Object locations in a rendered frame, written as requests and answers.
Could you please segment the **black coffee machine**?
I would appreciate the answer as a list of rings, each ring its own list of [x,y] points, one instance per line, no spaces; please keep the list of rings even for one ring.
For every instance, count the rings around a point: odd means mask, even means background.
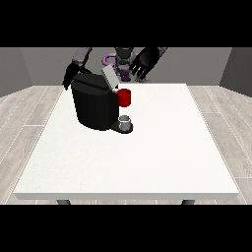
[[[119,128],[118,95],[113,91],[103,75],[78,74],[71,83],[73,100],[78,120],[84,126],[99,130],[114,130],[121,134],[133,131],[133,124],[129,130]]]

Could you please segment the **pale grey machine lid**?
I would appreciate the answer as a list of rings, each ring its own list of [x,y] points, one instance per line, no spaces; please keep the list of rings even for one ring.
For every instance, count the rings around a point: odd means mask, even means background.
[[[111,65],[103,67],[101,73],[112,90],[114,90],[120,83]]]

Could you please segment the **red pod holder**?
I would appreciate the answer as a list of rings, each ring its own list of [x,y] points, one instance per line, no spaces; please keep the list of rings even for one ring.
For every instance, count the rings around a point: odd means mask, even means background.
[[[127,107],[131,104],[131,91],[128,89],[120,89],[117,91],[118,105]]]

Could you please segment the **small grey cup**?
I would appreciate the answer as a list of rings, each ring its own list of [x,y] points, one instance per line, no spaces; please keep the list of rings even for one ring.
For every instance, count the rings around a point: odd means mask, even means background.
[[[130,129],[130,127],[131,127],[131,119],[130,119],[130,117],[128,115],[121,115],[118,118],[118,121],[119,121],[119,128],[122,131],[126,131],[126,130]]]

